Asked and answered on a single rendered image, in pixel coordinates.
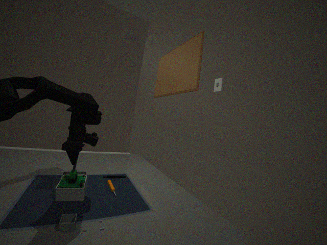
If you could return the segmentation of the green circuit board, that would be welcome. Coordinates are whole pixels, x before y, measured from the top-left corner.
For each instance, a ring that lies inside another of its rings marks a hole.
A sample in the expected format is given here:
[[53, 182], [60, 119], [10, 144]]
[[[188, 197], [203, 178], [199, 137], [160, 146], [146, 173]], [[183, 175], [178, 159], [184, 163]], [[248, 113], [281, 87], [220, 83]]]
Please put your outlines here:
[[[60, 187], [60, 188], [63, 188], [63, 187], [64, 188], [83, 188], [84, 182], [85, 182], [85, 177], [86, 176], [83, 177], [82, 175], [78, 175], [75, 184], [74, 183], [73, 184], [69, 184], [69, 182], [68, 182], [69, 175], [66, 175], [66, 177], [64, 175], [63, 178], [61, 179], [59, 185], [57, 186], [57, 188], [58, 187]], [[80, 187], [81, 182], [83, 182], [82, 187]]]

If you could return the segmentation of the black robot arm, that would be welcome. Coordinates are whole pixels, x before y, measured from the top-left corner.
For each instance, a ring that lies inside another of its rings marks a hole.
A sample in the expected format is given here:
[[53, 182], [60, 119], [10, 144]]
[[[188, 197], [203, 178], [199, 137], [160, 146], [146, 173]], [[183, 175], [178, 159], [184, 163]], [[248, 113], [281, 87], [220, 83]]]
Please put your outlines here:
[[[17, 89], [34, 91], [20, 99]], [[99, 105], [91, 94], [76, 93], [42, 76], [0, 79], [0, 122], [11, 119], [18, 112], [29, 110], [44, 99], [71, 106], [67, 108], [67, 111], [72, 112], [70, 124], [98, 125], [101, 122], [102, 113], [98, 111]], [[88, 134], [85, 130], [82, 131], [79, 141], [96, 146], [98, 140], [97, 133]]]

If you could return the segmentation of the dark blue work mat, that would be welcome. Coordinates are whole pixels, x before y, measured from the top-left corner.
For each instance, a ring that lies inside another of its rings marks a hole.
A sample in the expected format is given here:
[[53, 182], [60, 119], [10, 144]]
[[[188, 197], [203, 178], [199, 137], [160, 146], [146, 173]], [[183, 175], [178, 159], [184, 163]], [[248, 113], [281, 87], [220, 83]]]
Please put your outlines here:
[[80, 224], [154, 211], [127, 173], [87, 175], [83, 201], [55, 201], [55, 188], [61, 177], [35, 174], [1, 218], [0, 232], [56, 227], [63, 214], [77, 214], [76, 224]]

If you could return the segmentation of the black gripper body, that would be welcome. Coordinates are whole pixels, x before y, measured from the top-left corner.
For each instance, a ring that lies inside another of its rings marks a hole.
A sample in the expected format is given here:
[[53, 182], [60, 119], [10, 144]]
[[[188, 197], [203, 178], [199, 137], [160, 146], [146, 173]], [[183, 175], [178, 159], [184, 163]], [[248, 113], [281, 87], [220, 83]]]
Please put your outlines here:
[[73, 125], [68, 127], [69, 135], [67, 141], [62, 144], [63, 151], [82, 151], [83, 144], [79, 141], [82, 131], [85, 131], [85, 125]]

